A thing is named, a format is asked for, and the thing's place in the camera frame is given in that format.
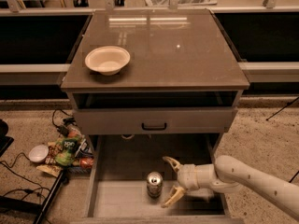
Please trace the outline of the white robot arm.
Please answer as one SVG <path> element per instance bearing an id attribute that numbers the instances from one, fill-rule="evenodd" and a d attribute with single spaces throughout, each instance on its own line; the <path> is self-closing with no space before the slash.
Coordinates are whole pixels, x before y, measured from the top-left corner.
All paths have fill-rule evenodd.
<path id="1" fill-rule="evenodd" d="M 299 220 L 299 187 L 278 177 L 254 169 L 231 156 L 222 155 L 213 164 L 181 164 L 164 156 L 177 174 L 178 186 L 171 188 L 162 207 L 178 202 L 186 193 L 211 189 L 218 193 L 238 191 L 241 185 L 253 190 L 268 202 Z"/>

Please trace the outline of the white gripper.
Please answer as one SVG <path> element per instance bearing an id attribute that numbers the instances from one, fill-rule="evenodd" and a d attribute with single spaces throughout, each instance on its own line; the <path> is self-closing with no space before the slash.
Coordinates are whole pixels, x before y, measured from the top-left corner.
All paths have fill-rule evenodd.
<path id="1" fill-rule="evenodd" d="M 177 179 L 181 187 L 173 186 L 169 192 L 169 197 L 161 204 L 162 208 L 168 208 L 179 201 L 186 193 L 186 190 L 194 191 L 200 188 L 210 189 L 212 183 L 217 179 L 214 166 L 212 164 L 181 165 L 174 158 L 163 156 L 163 160 L 170 164 L 177 173 Z"/>

